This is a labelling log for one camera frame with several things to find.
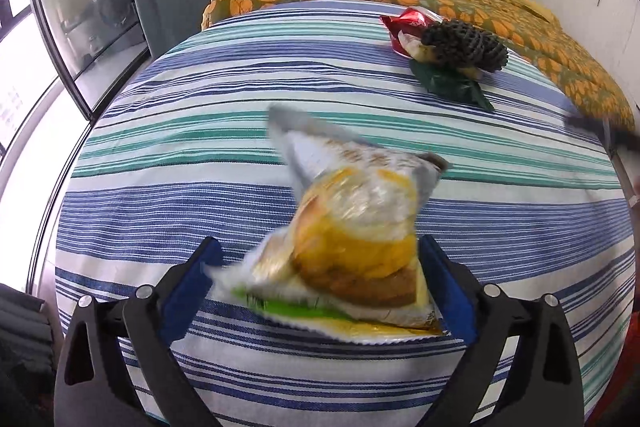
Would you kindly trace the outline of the striped blue green tablecloth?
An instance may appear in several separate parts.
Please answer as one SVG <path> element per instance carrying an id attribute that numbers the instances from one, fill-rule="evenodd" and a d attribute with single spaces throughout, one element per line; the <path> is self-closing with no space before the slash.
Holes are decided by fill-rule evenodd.
<path id="1" fill-rule="evenodd" d="M 396 150 L 450 162 L 418 218 L 452 260 L 510 296 L 560 299 L 585 415 L 623 349 L 634 234 L 608 154 L 565 128 L 572 102 L 525 58 L 482 83 L 495 113 L 440 101 L 390 47 L 365 1 L 288 3 L 229 18 L 132 80 L 82 148 L 56 239 L 63 332 L 83 295 L 155 284 L 205 236 L 241 260 L 295 211 L 267 135 L 283 103 Z M 337 343 L 207 298 L 175 356 L 224 425 L 414 426 L 463 345 Z"/>

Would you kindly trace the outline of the orange floral green quilt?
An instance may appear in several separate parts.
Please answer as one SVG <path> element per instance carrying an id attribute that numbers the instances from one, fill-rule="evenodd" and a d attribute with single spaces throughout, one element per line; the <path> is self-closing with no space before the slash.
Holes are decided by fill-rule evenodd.
<path id="1" fill-rule="evenodd" d="M 276 4 L 309 0 L 210 0 L 204 29 L 226 18 Z M 587 117 L 606 117 L 634 130 L 638 117 L 608 72 L 562 29 L 558 18 L 533 0 L 364 0 L 422 6 L 447 20 L 463 20 L 497 35 L 535 65 Z"/>

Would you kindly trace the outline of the crushed red soda can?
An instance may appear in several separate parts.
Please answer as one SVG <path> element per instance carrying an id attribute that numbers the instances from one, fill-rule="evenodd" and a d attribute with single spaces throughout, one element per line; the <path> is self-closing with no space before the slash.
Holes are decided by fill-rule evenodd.
<path id="1" fill-rule="evenodd" d="M 380 20 L 390 36 L 392 49 L 400 56 L 411 58 L 412 55 L 405 49 L 400 36 L 406 41 L 416 39 L 421 42 L 422 34 L 426 28 L 439 23 L 440 19 L 427 9 L 405 9 L 400 15 L 381 15 Z"/>

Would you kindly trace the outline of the black sliding glass door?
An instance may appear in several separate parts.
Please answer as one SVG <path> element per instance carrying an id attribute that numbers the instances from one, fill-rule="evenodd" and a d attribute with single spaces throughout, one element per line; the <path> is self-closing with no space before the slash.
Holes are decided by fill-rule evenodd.
<path id="1" fill-rule="evenodd" d="M 99 28 L 92 0 L 32 0 L 32 8 L 63 87 L 85 120 L 96 122 L 150 57 L 136 6 L 138 20 L 115 39 Z"/>

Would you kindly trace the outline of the washing machine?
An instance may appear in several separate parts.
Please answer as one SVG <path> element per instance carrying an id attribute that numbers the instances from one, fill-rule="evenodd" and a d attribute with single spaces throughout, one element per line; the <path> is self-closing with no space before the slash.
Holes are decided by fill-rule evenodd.
<path id="1" fill-rule="evenodd" d="M 138 20 L 132 0 L 92 0 L 92 4 L 106 38 L 115 39 Z"/>

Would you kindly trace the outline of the dark green wrapper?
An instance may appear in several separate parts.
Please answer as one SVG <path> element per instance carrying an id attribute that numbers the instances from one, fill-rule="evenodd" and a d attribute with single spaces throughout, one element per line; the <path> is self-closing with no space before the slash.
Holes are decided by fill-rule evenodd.
<path id="1" fill-rule="evenodd" d="M 416 60 L 411 60 L 409 66 L 416 80 L 432 95 L 452 103 L 474 106 L 486 113 L 495 112 L 495 107 L 488 101 L 476 80 L 465 77 L 456 70 Z"/>

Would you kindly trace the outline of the yellow snack bag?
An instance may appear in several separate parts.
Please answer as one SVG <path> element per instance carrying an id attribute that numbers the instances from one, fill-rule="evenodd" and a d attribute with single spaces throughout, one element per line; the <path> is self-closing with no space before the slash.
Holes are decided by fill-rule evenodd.
<path id="1" fill-rule="evenodd" d="M 241 261 L 205 265 L 216 298 L 348 343 L 445 335 L 416 218 L 448 162 L 376 145 L 284 105 L 269 107 L 267 127 L 297 208 Z"/>

